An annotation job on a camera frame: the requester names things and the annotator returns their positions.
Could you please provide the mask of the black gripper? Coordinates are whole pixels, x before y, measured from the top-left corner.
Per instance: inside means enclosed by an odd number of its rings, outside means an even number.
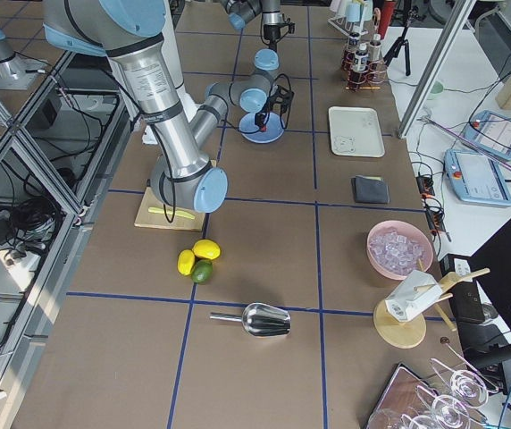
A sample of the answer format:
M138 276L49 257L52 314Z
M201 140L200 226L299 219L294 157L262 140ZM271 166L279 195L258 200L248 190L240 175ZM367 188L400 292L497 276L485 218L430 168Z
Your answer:
M267 98L264 111L255 114L256 127L262 128L265 126L268 121L268 113L272 112L276 107L279 108L279 116L287 114L290 111L294 95L295 93L292 89L285 88L282 85L276 85L271 95Z
M281 23L262 24L262 42L265 45L277 45L288 34L295 32L295 23L287 20Z

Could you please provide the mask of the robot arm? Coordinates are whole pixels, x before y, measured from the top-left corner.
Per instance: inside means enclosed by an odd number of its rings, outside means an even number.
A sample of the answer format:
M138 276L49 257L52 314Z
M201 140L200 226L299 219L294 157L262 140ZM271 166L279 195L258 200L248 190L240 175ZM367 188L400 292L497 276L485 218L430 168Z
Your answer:
M280 0L222 0L219 4L228 15L230 25L242 31L255 18L260 18L259 36L271 50L289 34L295 33L295 23L281 11Z
M51 45L117 67L120 87L163 152L150 177L156 198L199 213L218 209L227 175L201 147L231 107L255 116L270 111L280 90L276 50L259 50L246 80L215 83L196 105L183 85L168 2L46 1L44 29Z

